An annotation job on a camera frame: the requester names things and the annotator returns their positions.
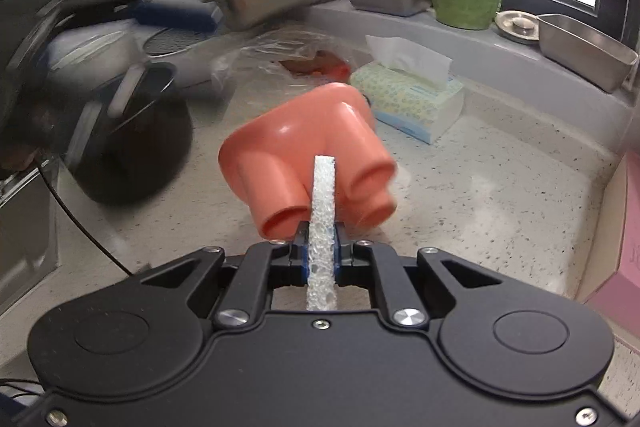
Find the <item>blue patterned sponge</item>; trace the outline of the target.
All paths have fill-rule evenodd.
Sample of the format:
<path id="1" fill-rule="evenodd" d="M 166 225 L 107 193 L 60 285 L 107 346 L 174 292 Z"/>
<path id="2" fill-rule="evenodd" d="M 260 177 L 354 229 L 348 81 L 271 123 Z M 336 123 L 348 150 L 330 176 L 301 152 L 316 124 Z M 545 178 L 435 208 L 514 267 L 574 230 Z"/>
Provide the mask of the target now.
<path id="1" fill-rule="evenodd" d="M 314 183 L 308 233 L 307 309 L 336 309 L 335 247 L 335 158 L 314 158 Z"/>

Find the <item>coral footed bowl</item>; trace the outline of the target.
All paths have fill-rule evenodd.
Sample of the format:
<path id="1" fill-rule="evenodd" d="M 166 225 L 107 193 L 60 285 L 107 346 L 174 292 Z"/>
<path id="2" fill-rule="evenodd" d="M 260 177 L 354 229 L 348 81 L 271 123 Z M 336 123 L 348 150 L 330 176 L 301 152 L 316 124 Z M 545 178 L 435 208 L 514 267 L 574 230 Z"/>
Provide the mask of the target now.
<path id="1" fill-rule="evenodd" d="M 218 164 L 264 239 L 290 239 L 311 212 L 314 158 L 335 159 L 338 220 L 358 230 L 386 221 L 397 204 L 397 164 L 375 133 L 367 99 L 330 82 L 296 96 L 232 132 Z"/>

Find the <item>steel steamer pot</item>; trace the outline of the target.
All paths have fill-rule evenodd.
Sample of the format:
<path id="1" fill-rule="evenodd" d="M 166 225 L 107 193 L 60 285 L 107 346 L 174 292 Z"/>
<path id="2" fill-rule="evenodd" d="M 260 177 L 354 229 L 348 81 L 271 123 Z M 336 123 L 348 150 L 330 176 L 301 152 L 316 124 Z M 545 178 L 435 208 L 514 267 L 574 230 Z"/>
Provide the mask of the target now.
<path id="1" fill-rule="evenodd" d="M 142 43 L 154 63 L 169 63 L 176 70 L 175 84 L 182 90 L 212 85 L 212 62 L 234 47 L 229 35 L 162 29 Z"/>

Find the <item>clear plastic bag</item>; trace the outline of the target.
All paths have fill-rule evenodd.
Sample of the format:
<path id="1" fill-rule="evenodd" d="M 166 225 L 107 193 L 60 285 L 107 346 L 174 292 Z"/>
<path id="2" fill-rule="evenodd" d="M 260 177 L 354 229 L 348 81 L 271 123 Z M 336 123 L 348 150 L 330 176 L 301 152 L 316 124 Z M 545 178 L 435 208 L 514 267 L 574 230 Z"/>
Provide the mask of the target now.
<path id="1" fill-rule="evenodd" d="M 267 31 L 215 58 L 212 77 L 237 83 L 259 75 L 349 83 L 358 67 L 356 51 L 344 40 L 293 26 Z"/>

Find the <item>black rice cooker pot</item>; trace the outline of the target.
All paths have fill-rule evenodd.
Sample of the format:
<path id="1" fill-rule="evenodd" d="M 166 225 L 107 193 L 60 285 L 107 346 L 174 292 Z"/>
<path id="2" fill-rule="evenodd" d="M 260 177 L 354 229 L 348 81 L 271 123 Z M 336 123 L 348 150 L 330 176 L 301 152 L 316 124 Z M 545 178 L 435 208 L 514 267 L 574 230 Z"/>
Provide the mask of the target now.
<path id="1" fill-rule="evenodd" d="M 65 165 L 81 190 L 107 206 L 136 205 L 160 193 L 180 172 L 192 144 L 192 119 L 168 63 L 146 65 L 122 113 L 107 114 L 118 75 L 90 91 L 103 109 L 81 161 Z"/>

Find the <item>tissue pack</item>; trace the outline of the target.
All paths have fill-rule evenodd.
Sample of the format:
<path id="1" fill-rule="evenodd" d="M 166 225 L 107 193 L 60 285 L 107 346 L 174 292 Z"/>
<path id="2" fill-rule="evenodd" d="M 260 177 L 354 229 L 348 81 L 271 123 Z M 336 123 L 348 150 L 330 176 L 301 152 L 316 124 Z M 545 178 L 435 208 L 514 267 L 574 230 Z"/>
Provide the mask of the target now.
<path id="1" fill-rule="evenodd" d="M 464 84 L 451 74 L 452 60 L 400 37 L 367 36 L 372 60 L 350 76 L 377 120 L 426 144 L 434 144 L 459 118 Z"/>

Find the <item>pink box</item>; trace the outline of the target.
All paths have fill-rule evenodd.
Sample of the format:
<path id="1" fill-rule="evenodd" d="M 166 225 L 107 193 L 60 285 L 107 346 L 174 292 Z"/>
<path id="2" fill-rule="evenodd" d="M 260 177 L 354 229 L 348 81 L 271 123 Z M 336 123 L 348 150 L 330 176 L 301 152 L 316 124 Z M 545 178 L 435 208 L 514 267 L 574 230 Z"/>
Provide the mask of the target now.
<path id="1" fill-rule="evenodd" d="M 624 155 L 603 193 L 576 299 L 639 336 L 639 155 Z"/>

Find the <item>round metal lid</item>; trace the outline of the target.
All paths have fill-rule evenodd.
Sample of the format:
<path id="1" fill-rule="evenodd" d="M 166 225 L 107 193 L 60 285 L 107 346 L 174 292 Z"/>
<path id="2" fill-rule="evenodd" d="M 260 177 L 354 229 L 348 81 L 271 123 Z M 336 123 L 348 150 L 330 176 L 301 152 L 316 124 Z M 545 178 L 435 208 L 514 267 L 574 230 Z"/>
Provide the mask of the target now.
<path id="1" fill-rule="evenodd" d="M 514 42 L 536 46 L 539 42 L 539 20 L 536 15 L 521 11 L 502 11 L 495 16 L 498 33 Z"/>

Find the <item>small steel tray right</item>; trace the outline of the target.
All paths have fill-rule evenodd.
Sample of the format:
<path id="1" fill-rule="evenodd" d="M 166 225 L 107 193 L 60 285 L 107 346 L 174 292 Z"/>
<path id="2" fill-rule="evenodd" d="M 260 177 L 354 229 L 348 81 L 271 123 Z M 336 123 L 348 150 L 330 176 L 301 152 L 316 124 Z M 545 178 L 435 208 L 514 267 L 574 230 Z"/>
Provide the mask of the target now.
<path id="1" fill-rule="evenodd" d="M 603 32 L 562 14 L 537 18 L 541 53 L 602 91 L 613 93 L 637 72 L 638 53 Z"/>

